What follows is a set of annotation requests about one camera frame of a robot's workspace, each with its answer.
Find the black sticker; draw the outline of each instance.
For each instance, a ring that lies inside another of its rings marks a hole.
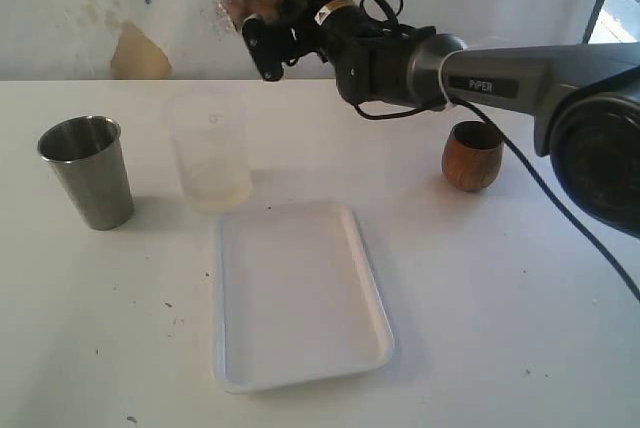
[[[473,91],[501,98],[518,96],[518,81],[505,78],[473,78],[470,76],[450,76],[449,88]]]

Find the white tabletop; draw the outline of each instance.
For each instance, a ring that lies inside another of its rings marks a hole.
[[[387,366],[256,395],[213,379],[213,223],[183,204],[159,115],[196,86],[249,107],[249,205],[353,207],[396,336]],[[332,81],[1,83],[0,106],[0,426],[637,426],[637,302],[511,153],[485,192],[447,185],[463,108],[368,122]],[[36,154],[81,114],[123,128],[137,211],[110,232]],[[532,121],[490,114],[533,158]],[[639,242],[581,218],[640,280]]]

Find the white tray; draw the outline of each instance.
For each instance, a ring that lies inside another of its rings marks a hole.
[[[331,202],[222,220],[214,372],[246,393],[378,368],[394,340],[351,211]]]

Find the stainless steel cup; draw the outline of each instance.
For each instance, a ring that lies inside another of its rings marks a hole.
[[[38,142],[71,201],[94,230],[120,226],[133,200],[120,148],[120,126],[104,116],[63,121]]]

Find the transparent beaker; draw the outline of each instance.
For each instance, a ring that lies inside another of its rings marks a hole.
[[[165,107],[185,199],[203,213],[223,213],[253,190],[242,101],[223,90],[197,90]]]

